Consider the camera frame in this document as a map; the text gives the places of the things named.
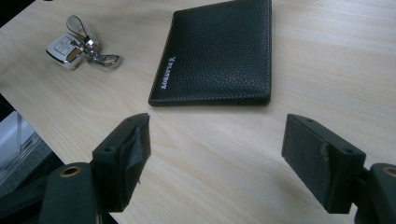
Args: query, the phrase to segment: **black plastic mount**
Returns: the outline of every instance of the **black plastic mount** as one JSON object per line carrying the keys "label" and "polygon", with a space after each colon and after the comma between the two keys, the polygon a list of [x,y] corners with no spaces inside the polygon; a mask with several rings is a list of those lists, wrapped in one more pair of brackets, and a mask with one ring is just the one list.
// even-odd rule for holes
{"label": "black plastic mount", "polygon": [[108,213],[128,205],[150,153],[149,115],[129,117],[91,163],[62,166],[0,199],[0,223],[114,223]]}
{"label": "black plastic mount", "polygon": [[327,212],[359,208],[356,223],[396,223],[396,166],[364,167],[365,153],[312,119],[289,114],[282,156]]}

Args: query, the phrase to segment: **light wood grain surface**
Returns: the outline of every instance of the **light wood grain surface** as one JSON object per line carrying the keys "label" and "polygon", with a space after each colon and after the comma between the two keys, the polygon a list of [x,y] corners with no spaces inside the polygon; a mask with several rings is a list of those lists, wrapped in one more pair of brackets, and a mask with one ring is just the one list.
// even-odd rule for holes
{"label": "light wood grain surface", "polygon": [[[353,223],[329,215],[281,157],[288,113],[315,119],[396,163],[396,2],[273,1],[273,89],[267,106],[151,107],[175,10],[209,0],[35,1],[0,30],[0,92],[65,162],[92,151],[126,117],[148,112],[152,156],[119,223]],[[45,52],[77,15],[105,72],[63,70]]]}

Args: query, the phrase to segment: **metal keychain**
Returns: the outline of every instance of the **metal keychain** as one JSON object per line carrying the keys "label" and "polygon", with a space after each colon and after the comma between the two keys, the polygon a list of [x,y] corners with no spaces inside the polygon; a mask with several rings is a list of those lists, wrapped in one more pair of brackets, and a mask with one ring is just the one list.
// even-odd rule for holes
{"label": "metal keychain", "polygon": [[77,16],[70,16],[66,22],[67,28],[73,32],[78,39],[80,39],[81,43],[79,44],[77,41],[72,40],[71,45],[80,49],[85,53],[88,63],[97,63],[104,67],[109,67],[115,63],[117,63],[120,59],[119,55],[115,54],[107,54],[102,55],[100,53],[101,46],[99,41],[93,36],[90,27],[85,24],[82,20]]}

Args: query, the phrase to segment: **black leather wallet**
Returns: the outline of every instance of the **black leather wallet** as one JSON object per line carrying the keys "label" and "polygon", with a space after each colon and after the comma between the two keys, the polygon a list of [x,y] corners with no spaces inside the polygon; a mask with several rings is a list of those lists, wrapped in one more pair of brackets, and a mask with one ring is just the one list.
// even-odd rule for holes
{"label": "black leather wallet", "polygon": [[176,11],[148,103],[268,104],[271,0]]}

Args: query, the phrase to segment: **brass insert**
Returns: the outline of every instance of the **brass insert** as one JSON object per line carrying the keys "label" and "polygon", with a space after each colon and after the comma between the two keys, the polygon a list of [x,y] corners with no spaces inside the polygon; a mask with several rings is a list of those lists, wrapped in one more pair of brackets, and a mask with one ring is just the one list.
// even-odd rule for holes
{"label": "brass insert", "polygon": [[61,177],[70,177],[70,176],[78,174],[79,172],[81,172],[81,170],[82,169],[79,166],[70,166],[70,167],[64,168],[61,171],[60,175],[61,175]]}
{"label": "brass insert", "polygon": [[391,175],[393,177],[396,177],[396,168],[394,167],[390,167],[390,166],[386,166],[384,167],[384,172],[388,175]]}

